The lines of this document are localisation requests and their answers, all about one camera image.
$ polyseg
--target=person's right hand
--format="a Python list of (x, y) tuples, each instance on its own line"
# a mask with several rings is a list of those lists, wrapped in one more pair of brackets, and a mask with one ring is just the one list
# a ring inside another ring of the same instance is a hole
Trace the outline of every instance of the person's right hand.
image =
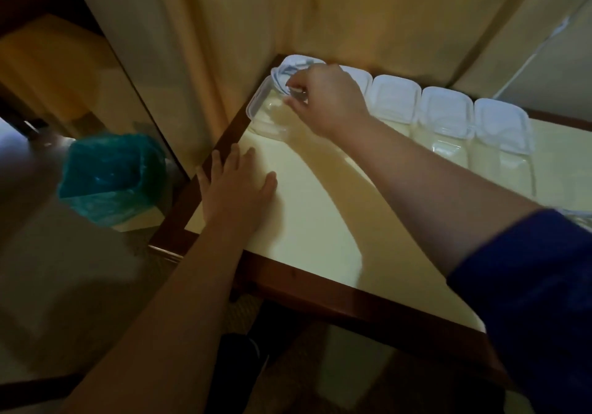
[(338, 65), (312, 65), (294, 74), (287, 86), (306, 90), (308, 103), (292, 96), (284, 102), (314, 133), (331, 141), (370, 116), (358, 84)]

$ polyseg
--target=trash bin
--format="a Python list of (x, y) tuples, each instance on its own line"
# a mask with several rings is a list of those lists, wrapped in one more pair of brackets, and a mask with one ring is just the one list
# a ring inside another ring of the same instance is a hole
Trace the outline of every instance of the trash bin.
[(58, 197), (93, 223), (111, 227), (154, 206), (167, 181), (165, 154), (144, 134), (106, 134), (68, 150)]

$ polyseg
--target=cream tabletop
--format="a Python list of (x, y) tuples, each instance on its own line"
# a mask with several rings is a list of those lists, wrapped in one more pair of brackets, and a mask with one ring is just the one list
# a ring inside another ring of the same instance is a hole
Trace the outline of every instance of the cream tabletop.
[[(257, 176), (277, 173), (277, 197), (247, 250), (471, 328), (483, 323), (452, 292), (365, 174), (294, 120), (288, 142), (245, 131)], [(592, 210), (592, 133), (533, 120), (537, 199)], [(200, 233), (201, 205), (186, 229)]]

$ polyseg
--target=table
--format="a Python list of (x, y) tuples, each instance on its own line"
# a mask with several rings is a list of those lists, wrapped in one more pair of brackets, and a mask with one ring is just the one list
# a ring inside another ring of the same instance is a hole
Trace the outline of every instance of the table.
[[(270, 68), (279, 65), (283, 58), (278, 56), (272, 62), (255, 89), (269, 75)], [(249, 100), (250, 97), (216, 144), (223, 158), (249, 125), (245, 111)], [(536, 111), (529, 111), (529, 115), (534, 119), (592, 130), (585, 121)], [(209, 172), (211, 156), (203, 165)], [(185, 230), (185, 226), (200, 202), (199, 186), (193, 179), (150, 241), (149, 246), (154, 252), (172, 261), (179, 261), (187, 253), (198, 235)], [(487, 336), (477, 329), (248, 251), (241, 257), (234, 288), (310, 313), (399, 350), (435, 359), (513, 388)]]

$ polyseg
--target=floor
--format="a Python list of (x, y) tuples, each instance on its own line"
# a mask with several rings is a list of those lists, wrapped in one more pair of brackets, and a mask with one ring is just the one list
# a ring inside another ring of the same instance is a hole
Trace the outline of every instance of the floor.
[[(172, 270), (147, 253), (153, 229), (99, 228), (58, 201), (69, 144), (50, 132), (30, 143), (0, 120), (0, 384), (88, 370)], [(246, 332), (260, 303), (242, 296), (229, 305), (226, 331)], [(321, 398), (317, 380), (329, 334), (328, 325), (313, 322), (262, 374), (246, 412), (452, 412), (454, 372), (396, 350), (352, 410)], [(50, 414), (58, 407), (11, 412)]]

